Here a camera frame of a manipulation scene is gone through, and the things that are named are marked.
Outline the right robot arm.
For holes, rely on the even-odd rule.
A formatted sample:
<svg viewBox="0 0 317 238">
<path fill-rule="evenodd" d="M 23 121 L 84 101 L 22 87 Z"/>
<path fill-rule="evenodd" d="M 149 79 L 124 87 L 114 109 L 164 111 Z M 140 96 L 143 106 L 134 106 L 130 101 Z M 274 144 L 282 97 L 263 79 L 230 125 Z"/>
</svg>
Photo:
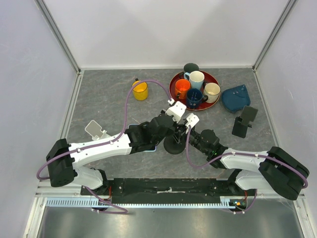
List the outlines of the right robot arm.
<svg viewBox="0 0 317 238">
<path fill-rule="evenodd" d="M 234 169 L 237 175 L 226 186 L 232 195 L 249 189 L 273 190 L 286 199 L 296 200 L 308 186 L 309 170 L 277 146 L 261 152 L 239 151 L 221 145 L 213 130 L 198 133 L 184 125 L 177 127 L 170 145 L 175 154 L 191 145 L 207 156 L 207 165 Z"/>
</svg>

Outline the yellow mug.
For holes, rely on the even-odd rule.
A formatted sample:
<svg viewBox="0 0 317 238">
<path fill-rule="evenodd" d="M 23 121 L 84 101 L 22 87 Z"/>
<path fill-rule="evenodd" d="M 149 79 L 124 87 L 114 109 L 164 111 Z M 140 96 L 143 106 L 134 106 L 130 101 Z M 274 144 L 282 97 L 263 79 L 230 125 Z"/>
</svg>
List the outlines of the yellow mug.
<svg viewBox="0 0 317 238">
<path fill-rule="evenodd" d="M 136 85 L 135 88 L 133 88 L 133 95 L 134 98 L 138 101 L 143 101 L 147 99 L 148 97 L 148 85 L 146 82 L 140 83 L 140 80 L 138 78 L 135 79 L 132 86 Z"/>
</svg>

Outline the light blue white mug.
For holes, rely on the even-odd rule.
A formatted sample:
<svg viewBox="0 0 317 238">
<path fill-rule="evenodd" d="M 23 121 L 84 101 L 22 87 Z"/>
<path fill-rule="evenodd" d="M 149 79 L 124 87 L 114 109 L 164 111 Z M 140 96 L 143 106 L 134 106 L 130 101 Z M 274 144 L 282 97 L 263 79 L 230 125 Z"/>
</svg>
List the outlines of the light blue white mug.
<svg viewBox="0 0 317 238">
<path fill-rule="evenodd" d="M 202 72 L 196 70 L 191 73 L 184 73 L 184 78 L 189 80 L 192 89 L 200 90 L 205 80 L 205 75 Z"/>
</svg>

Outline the orange mug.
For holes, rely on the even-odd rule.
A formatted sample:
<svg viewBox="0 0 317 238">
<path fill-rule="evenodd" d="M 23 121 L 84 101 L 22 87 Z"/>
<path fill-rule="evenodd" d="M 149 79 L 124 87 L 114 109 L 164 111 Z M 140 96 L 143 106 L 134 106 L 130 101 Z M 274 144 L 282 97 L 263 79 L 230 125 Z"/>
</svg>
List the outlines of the orange mug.
<svg viewBox="0 0 317 238">
<path fill-rule="evenodd" d="M 177 99 L 186 99 L 187 92 L 191 89 L 191 83 L 187 79 L 179 79 L 175 83 L 175 96 Z"/>
</svg>

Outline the black folding phone stand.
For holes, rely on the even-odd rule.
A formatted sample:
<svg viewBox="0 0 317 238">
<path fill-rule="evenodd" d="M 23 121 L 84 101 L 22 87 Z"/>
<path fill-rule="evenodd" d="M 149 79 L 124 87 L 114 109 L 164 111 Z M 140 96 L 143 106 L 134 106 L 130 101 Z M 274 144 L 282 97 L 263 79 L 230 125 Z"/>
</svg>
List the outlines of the black folding phone stand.
<svg viewBox="0 0 317 238">
<path fill-rule="evenodd" d="M 235 122 L 232 129 L 232 135 L 245 138 L 248 128 L 252 128 L 250 122 L 253 122 L 257 116 L 258 109 L 245 106 L 239 117 L 235 118 Z"/>
</svg>

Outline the blue cloth pouch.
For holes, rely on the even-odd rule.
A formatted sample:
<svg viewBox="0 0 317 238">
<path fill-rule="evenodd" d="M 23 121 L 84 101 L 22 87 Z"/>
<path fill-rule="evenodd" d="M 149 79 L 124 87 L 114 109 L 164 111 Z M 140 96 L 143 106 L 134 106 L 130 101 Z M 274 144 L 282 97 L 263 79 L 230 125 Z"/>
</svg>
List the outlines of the blue cloth pouch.
<svg viewBox="0 0 317 238">
<path fill-rule="evenodd" d="M 231 113 L 240 111 L 245 106 L 251 104 L 251 99 L 245 84 L 223 91 L 221 101 L 223 106 Z"/>
</svg>

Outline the dark blue mug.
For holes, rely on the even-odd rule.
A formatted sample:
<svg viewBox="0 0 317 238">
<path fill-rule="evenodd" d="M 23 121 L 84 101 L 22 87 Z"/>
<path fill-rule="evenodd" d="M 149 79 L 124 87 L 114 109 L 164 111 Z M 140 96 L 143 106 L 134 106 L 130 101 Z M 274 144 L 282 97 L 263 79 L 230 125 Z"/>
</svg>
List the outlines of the dark blue mug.
<svg viewBox="0 0 317 238">
<path fill-rule="evenodd" d="M 208 99 L 199 89 L 190 89 L 186 94 L 186 106 L 188 109 L 198 109 L 201 103 Z"/>
</svg>

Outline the blue case phone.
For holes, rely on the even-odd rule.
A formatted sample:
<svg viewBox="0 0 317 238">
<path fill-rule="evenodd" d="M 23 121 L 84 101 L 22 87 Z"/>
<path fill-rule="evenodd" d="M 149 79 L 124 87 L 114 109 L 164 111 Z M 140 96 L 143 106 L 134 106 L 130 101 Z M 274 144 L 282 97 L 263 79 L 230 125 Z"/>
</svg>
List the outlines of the blue case phone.
<svg viewBox="0 0 317 238">
<path fill-rule="evenodd" d="M 157 150 L 157 147 L 155 146 L 149 150 L 145 150 L 145 152 L 155 152 L 156 150 Z"/>
</svg>

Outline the dark green mug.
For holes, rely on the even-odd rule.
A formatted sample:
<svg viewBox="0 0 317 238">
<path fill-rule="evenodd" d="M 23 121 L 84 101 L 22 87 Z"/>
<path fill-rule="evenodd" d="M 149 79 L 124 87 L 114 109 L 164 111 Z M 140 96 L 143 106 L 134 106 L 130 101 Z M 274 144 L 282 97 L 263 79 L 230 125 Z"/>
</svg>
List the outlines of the dark green mug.
<svg viewBox="0 0 317 238">
<path fill-rule="evenodd" d="M 179 74 L 179 76 L 189 76 L 191 72 L 193 71 L 199 71 L 200 68 L 197 64 L 195 63 L 187 63 L 183 67 L 183 71 Z"/>
</svg>

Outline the white phone stand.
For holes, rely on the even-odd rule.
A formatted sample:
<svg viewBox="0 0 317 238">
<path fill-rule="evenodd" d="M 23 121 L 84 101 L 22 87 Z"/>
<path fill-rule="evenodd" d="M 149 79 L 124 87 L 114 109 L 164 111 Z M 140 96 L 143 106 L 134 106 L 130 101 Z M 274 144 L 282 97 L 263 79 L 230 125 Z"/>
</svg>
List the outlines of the white phone stand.
<svg viewBox="0 0 317 238">
<path fill-rule="evenodd" d="M 91 120 L 85 127 L 85 131 L 91 136 L 93 141 L 109 137 L 107 131 L 95 121 Z"/>
</svg>

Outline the black round base phone stand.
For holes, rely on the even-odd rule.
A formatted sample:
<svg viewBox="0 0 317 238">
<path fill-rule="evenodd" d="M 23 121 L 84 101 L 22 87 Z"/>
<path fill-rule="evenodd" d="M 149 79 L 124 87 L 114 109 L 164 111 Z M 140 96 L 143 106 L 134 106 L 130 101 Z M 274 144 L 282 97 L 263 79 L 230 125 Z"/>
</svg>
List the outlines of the black round base phone stand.
<svg viewBox="0 0 317 238">
<path fill-rule="evenodd" d="M 166 152 L 168 152 L 169 154 L 177 155 L 184 151 L 186 144 L 185 145 L 176 144 L 173 136 L 174 135 L 167 136 L 164 139 L 163 146 Z"/>
</svg>

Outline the purple case phone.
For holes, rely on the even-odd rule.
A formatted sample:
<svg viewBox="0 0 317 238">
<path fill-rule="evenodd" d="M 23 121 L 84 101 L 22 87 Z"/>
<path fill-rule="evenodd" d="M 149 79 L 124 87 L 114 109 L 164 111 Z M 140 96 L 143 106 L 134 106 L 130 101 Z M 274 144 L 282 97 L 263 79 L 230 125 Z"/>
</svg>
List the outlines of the purple case phone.
<svg viewBox="0 0 317 238">
<path fill-rule="evenodd" d="M 138 126 L 139 124 L 130 124 L 129 126 L 128 126 L 128 128 L 132 128 L 132 127 L 136 127 L 136 126 Z"/>
</svg>

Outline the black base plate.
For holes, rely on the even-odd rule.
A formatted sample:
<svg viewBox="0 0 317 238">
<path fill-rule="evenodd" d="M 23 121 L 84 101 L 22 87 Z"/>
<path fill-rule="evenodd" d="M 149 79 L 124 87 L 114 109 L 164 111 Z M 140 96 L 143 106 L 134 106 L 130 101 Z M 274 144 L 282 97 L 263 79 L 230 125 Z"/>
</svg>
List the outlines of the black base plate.
<svg viewBox="0 0 317 238">
<path fill-rule="evenodd" d="M 115 204 L 219 203 L 222 196 L 246 192 L 231 181 L 215 178 L 114 178 L 94 189 Z"/>
</svg>

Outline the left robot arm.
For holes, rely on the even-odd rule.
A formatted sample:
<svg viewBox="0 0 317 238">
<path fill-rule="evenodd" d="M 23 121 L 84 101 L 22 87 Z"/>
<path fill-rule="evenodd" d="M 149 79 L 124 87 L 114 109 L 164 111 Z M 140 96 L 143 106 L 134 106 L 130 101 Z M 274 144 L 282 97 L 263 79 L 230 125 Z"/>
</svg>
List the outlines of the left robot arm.
<svg viewBox="0 0 317 238">
<path fill-rule="evenodd" d="M 151 121 L 130 125 L 122 135 L 87 144 L 58 140 L 46 157 L 51 186 L 75 183 L 92 189 L 98 195 L 107 193 L 109 184 L 105 172 L 88 169 L 85 165 L 113 156 L 154 151 L 162 140 L 175 133 L 178 122 L 176 116 L 161 113 Z"/>
</svg>

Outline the cream mug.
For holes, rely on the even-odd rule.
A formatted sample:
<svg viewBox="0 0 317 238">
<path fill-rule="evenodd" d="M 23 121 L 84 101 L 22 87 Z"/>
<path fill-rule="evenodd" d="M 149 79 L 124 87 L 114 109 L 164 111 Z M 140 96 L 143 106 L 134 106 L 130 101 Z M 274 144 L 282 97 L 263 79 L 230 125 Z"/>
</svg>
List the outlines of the cream mug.
<svg viewBox="0 0 317 238">
<path fill-rule="evenodd" d="M 203 91 L 205 102 L 210 104 L 214 103 L 218 99 L 220 92 L 221 92 L 221 89 L 218 84 L 206 83 L 204 85 L 204 91 Z"/>
</svg>

